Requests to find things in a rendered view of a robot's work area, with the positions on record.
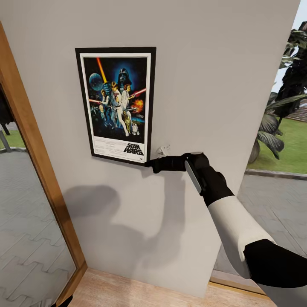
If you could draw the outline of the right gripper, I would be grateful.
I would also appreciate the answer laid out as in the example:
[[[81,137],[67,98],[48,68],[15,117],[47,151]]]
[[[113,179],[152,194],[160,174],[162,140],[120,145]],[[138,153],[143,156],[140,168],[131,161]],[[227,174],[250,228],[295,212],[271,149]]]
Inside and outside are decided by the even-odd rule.
[[[157,158],[150,162],[145,162],[145,165],[148,165],[153,168],[153,173],[157,174],[160,171],[174,171],[173,168],[173,159],[175,156],[165,156],[162,158]]]

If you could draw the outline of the poster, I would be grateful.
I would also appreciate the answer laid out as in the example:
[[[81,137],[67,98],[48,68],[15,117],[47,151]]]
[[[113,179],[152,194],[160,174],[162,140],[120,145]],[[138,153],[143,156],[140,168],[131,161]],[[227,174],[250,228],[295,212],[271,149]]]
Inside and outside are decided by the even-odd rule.
[[[75,48],[92,156],[150,167],[156,51]]]

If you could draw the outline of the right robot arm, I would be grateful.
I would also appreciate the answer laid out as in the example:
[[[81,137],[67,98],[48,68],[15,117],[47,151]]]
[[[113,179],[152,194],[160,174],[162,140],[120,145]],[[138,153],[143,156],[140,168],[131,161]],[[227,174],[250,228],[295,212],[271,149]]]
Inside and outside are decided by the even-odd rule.
[[[157,149],[159,158],[145,162],[160,171],[188,172],[209,209],[226,256],[244,279],[252,279],[277,307],[307,307],[307,259],[276,244],[235,197],[223,174],[209,165],[203,152],[168,156],[169,143]]]

